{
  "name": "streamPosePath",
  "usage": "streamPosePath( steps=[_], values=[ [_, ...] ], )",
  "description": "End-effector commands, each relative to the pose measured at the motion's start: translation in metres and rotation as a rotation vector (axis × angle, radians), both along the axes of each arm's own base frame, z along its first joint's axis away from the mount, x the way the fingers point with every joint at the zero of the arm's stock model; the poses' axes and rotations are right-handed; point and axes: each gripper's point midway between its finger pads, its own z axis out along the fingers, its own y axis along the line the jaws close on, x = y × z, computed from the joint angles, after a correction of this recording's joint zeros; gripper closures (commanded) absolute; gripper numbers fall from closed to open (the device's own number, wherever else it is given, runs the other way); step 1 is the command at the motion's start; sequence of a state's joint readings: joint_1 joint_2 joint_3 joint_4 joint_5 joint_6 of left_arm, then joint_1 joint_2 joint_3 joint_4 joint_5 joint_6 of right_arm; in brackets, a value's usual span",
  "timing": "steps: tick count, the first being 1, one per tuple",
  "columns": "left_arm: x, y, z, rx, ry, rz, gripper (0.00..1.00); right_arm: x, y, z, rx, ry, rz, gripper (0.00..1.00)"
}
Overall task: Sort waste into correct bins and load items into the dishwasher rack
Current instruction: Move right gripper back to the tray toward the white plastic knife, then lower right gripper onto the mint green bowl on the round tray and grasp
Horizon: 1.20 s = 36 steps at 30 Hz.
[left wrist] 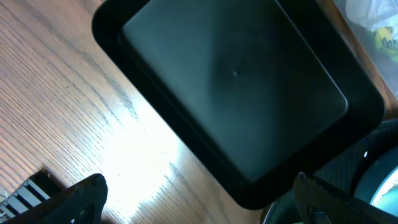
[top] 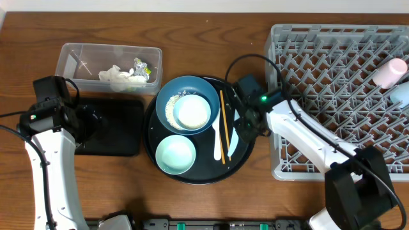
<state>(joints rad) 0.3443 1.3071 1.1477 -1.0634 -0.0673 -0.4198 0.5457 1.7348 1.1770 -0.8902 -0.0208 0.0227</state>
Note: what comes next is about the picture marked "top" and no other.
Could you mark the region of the white napkin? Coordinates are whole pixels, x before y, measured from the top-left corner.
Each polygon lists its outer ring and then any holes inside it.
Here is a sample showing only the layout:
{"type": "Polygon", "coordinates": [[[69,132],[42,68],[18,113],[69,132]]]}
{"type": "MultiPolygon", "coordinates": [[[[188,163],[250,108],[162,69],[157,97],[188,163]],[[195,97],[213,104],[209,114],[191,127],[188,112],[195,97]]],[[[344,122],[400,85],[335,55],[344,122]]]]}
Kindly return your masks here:
{"type": "Polygon", "coordinates": [[[127,72],[121,71],[121,68],[113,65],[106,71],[100,71],[98,76],[103,82],[108,82],[110,87],[115,92],[133,91],[136,86],[145,87],[147,81],[144,77],[132,75],[134,68],[129,69],[127,72]]]}

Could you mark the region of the foil snack wrapper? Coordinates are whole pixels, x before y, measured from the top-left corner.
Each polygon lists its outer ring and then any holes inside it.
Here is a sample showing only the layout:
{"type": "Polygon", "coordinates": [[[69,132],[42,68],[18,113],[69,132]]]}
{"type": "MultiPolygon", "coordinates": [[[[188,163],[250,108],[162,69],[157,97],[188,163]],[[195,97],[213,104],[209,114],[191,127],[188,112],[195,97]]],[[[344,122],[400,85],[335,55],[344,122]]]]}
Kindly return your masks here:
{"type": "Polygon", "coordinates": [[[148,68],[148,64],[136,57],[134,59],[134,72],[132,75],[144,77],[148,81],[150,73],[151,70],[148,68]]]}

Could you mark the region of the teal green bowl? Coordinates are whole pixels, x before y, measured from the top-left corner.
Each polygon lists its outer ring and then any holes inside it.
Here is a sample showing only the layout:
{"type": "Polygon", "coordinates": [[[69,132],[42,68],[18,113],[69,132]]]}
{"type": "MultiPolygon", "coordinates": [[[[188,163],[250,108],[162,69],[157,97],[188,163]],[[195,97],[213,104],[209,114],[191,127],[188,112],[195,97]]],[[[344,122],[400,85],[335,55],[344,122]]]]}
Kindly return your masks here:
{"type": "Polygon", "coordinates": [[[170,175],[187,172],[196,160],[193,142],[182,135],[170,135],[157,146],[155,161],[158,167],[170,175]]]}

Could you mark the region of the pink cup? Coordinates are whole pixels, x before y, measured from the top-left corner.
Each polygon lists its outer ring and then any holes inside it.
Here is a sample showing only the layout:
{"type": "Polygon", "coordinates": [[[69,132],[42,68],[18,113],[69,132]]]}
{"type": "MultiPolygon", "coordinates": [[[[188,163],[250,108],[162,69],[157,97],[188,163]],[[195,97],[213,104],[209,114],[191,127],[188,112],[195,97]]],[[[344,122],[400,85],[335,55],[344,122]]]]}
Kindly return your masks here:
{"type": "Polygon", "coordinates": [[[382,89],[389,89],[395,85],[408,71],[408,65],[399,58],[393,58],[379,67],[373,76],[373,82],[382,89]]]}

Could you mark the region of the light blue cup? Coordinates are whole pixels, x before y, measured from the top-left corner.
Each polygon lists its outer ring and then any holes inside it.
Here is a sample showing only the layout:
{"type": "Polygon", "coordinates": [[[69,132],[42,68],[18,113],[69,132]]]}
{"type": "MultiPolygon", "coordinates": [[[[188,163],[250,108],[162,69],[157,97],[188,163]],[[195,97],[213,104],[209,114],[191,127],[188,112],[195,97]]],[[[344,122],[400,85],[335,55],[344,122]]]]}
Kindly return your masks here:
{"type": "Polygon", "coordinates": [[[409,82],[399,84],[390,95],[390,100],[394,104],[400,103],[400,108],[406,107],[409,101],[409,82]]]}

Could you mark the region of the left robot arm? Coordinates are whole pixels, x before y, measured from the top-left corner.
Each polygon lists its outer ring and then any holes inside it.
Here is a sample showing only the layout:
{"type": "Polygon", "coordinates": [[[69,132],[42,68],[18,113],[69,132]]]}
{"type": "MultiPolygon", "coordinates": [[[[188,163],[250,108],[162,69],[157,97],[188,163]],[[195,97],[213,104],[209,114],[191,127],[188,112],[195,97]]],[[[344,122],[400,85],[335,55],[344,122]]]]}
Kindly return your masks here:
{"type": "Polygon", "coordinates": [[[93,133],[79,115],[64,77],[33,82],[36,103],[17,125],[31,161],[35,193],[35,229],[88,229],[75,178],[76,148],[93,133]]]}

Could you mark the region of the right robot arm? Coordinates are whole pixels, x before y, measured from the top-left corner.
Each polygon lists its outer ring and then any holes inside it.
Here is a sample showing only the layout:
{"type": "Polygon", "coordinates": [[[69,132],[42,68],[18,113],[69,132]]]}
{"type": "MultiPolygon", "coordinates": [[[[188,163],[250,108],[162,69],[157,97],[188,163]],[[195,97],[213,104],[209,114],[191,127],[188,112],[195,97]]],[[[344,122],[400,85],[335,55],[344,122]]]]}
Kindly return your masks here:
{"type": "Polygon", "coordinates": [[[308,116],[281,90],[266,92],[248,75],[233,85],[239,138],[251,142],[277,134],[296,147],[325,177],[325,208],[307,221],[307,229],[364,229],[402,207],[382,153],[359,148],[308,116]]]}

